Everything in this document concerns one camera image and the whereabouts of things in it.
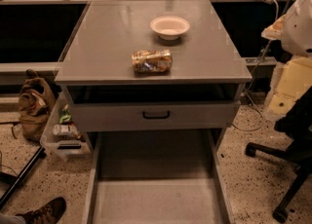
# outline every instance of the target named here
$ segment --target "office chair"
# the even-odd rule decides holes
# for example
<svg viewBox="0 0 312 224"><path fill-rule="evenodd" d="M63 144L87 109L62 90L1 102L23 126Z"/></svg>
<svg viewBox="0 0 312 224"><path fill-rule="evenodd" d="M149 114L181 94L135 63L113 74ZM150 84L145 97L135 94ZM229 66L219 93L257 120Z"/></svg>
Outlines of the office chair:
<svg viewBox="0 0 312 224"><path fill-rule="evenodd" d="M288 218L286 207L312 172L312 87L284 118L275 123L274 129L292 138L291 145L285 151L250 142L245 152L246 155L254 157L255 152L260 151L297 164L296 179L273 211L273 217L284 223Z"/></svg>

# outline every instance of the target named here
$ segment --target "drawer front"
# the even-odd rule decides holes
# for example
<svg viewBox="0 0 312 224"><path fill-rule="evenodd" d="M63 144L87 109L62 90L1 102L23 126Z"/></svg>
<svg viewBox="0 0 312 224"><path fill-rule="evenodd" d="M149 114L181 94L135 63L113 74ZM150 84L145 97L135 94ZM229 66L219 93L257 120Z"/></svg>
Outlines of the drawer front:
<svg viewBox="0 0 312 224"><path fill-rule="evenodd" d="M81 131L143 131L224 128L233 122L239 101L197 104L72 104Z"/></svg>

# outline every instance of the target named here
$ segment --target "gray tabletop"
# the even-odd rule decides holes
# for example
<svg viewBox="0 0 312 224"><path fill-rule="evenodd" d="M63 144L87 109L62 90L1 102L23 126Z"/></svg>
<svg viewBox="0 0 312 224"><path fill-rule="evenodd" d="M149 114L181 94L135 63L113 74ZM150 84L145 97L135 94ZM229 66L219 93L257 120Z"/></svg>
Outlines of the gray tabletop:
<svg viewBox="0 0 312 224"><path fill-rule="evenodd" d="M190 23L177 41L149 24L160 16ZM169 73L137 75L132 53L169 49ZM251 75L209 0L94 1L58 72L60 85L246 83Z"/></svg>

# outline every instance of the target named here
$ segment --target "black chair leg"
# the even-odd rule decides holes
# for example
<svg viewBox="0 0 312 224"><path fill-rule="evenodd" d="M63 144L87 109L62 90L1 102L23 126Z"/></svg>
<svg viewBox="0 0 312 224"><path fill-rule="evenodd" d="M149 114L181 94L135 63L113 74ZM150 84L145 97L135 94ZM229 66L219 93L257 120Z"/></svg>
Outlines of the black chair leg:
<svg viewBox="0 0 312 224"><path fill-rule="evenodd" d="M287 220L288 213L286 211L286 207L293 199L296 192L299 190L299 188L302 186L304 181L308 178L309 171L300 171L298 176L296 177L295 181L293 182L291 188L285 195L285 197L282 199L280 204L275 208L273 211L273 217L280 223L284 223Z"/></svg>
<svg viewBox="0 0 312 224"><path fill-rule="evenodd" d="M260 145L257 143L253 143L253 142L250 142L247 145L246 150L245 150L245 154L250 156L250 157L254 157L256 150L264 152L264 153L269 154L269 155L272 155L274 157L285 159L285 160L287 160L287 157L288 157L287 153L285 151L282 151L279 149L273 149L273 148L266 147L266 146L263 146L263 145Z"/></svg>

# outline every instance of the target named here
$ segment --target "caster wheel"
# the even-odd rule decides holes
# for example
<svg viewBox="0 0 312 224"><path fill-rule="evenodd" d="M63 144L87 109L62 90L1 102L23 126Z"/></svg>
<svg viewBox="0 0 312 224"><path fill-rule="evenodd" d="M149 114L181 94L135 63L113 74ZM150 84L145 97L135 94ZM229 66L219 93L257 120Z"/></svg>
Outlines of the caster wheel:
<svg viewBox="0 0 312 224"><path fill-rule="evenodd" d="M273 212L273 218L276 219L280 223L284 223L287 220L289 215L284 209L280 209L278 207L275 208Z"/></svg>
<svg viewBox="0 0 312 224"><path fill-rule="evenodd" d="M246 147L246 150L245 150L245 154L249 157L254 157L255 156L255 149L250 144L248 144Z"/></svg>

